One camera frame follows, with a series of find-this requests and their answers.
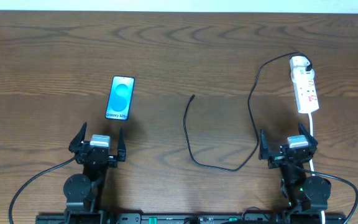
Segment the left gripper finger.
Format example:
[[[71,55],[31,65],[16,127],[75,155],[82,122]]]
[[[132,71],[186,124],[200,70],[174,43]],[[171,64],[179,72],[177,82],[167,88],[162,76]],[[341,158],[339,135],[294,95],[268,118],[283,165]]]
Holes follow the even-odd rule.
[[[68,150],[72,153],[78,153],[82,149],[82,144],[86,135],[87,122],[83,123],[77,135],[71,140]]]
[[[126,145],[124,142],[124,131],[122,128],[119,130],[119,140],[117,143],[117,159],[120,162],[126,161]]]

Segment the blue Galaxy S25 smartphone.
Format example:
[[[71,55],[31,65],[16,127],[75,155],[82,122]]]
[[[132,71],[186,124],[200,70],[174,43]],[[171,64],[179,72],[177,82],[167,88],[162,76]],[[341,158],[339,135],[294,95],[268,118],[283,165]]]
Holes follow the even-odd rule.
[[[105,112],[106,119],[120,121],[129,119],[134,86],[134,77],[113,77]]]

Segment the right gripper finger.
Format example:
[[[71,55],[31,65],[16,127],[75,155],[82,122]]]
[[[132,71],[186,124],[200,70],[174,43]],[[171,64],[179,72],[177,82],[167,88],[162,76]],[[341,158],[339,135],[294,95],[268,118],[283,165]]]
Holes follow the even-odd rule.
[[[306,130],[302,123],[298,123],[298,131],[300,135],[304,135],[311,149],[317,148],[318,141]]]
[[[270,147],[267,142],[267,138],[265,135],[265,131],[263,129],[260,130],[260,148],[259,148],[259,159],[267,160],[270,157]]]

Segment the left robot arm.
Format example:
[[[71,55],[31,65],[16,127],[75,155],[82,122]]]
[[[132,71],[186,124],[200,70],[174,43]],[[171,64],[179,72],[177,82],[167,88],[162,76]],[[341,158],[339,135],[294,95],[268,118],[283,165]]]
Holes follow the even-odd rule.
[[[93,135],[85,140],[87,124],[71,140],[68,150],[75,155],[77,164],[83,166],[80,174],[70,176],[63,186],[67,198],[65,223],[116,223],[116,216],[100,208],[107,171],[126,160],[123,129],[119,130],[117,154],[111,155],[111,138]]]

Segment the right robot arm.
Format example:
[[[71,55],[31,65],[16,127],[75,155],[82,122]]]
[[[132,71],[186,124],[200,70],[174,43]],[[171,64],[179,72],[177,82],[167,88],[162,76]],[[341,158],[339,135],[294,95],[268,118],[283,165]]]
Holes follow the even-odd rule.
[[[312,160],[318,142],[298,124],[299,135],[287,138],[279,151],[270,149],[264,130],[260,131],[259,159],[266,160],[270,169],[280,169],[282,194],[288,199],[289,208],[282,212],[285,223],[321,223],[322,212],[328,208],[331,183],[317,175],[308,176],[304,164]]]

